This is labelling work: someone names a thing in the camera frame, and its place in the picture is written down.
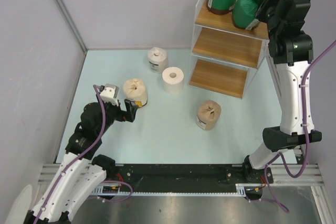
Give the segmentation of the unwrapped white paper roll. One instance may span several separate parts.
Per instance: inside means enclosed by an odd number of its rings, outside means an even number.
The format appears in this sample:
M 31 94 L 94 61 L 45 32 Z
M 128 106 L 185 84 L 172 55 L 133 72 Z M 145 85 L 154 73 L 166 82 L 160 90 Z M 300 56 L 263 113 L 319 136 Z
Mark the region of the unwrapped white paper roll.
M 166 92 L 178 94 L 183 91 L 184 73 L 178 67 L 168 67 L 162 72 L 163 85 Z

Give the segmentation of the brown wrapped paper roll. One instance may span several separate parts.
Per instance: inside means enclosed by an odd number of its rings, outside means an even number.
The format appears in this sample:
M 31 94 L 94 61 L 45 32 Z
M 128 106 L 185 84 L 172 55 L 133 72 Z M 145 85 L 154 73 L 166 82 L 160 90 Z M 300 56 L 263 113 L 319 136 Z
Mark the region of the brown wrapped paper roll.
M 205 100 L 197 110 L 196 124 L 204 131 L 214 128 L 222 112 L 221 106 L 213 100 Z

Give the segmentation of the white wrapped paper roll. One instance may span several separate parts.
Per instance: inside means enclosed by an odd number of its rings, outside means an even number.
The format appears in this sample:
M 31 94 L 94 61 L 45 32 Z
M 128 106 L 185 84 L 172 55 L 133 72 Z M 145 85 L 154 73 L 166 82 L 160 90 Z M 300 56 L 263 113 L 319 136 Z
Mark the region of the white wrapped paper roll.
M 150 69 L 155 73 L 162 73 L 168 66 L 168 54 L 166 50 L 153 47 L 148 51 L 148 62 Z

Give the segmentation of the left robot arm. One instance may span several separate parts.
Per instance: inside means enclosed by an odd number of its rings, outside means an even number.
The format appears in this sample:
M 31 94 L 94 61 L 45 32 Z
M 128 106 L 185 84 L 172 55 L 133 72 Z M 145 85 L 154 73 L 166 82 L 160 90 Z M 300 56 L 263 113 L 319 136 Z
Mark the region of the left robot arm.
M 133 122 L 138 105 L 134 101 L 112 104 L 98 99 L 87 104 L 66 146 L 63 160 L 39 202 L 28 211 L 24 223 L 71 223 L 81 205 L 103 181 L 115 178 L 115 161 L 95 152 L 102 136 L 115 122 Z

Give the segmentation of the cream cartoon roll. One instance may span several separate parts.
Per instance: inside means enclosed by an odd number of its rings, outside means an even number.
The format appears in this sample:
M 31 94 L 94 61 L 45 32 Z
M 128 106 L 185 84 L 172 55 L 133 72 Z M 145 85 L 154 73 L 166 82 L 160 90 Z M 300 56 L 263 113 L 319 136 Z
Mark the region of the cream cartoon roll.
M 148 102 L 148 93 L 142 79 L 129 79 L 123 84 L 123 93 L 125 97 L 134 101 L 140 108 Z

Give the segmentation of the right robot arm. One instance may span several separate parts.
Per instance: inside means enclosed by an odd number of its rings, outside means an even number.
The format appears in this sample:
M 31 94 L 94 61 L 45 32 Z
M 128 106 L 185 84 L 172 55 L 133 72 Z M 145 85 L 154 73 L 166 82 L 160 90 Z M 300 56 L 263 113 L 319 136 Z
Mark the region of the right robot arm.
M 267 25 L 268 66 L 281 107 L 279 126 L 262 132 L 263 143 L 242 164 L 243 179 L 255 183 L 262 172 L 284 152 L 322 140 L 310 113 L 309 77 L 313 66 L 313 41 L 302 27 L 310 0 L 263 0 L 256 18 Z

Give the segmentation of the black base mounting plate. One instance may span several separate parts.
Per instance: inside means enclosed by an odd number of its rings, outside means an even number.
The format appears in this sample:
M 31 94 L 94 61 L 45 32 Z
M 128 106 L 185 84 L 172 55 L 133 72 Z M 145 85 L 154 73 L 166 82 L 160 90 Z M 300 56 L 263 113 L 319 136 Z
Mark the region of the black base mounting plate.
M 199 188 L 221 184 L 261 184 L 263 169 L 242 164 L 119 164 L 108 169 L 108 179 L 118 178 L 132 188 Z

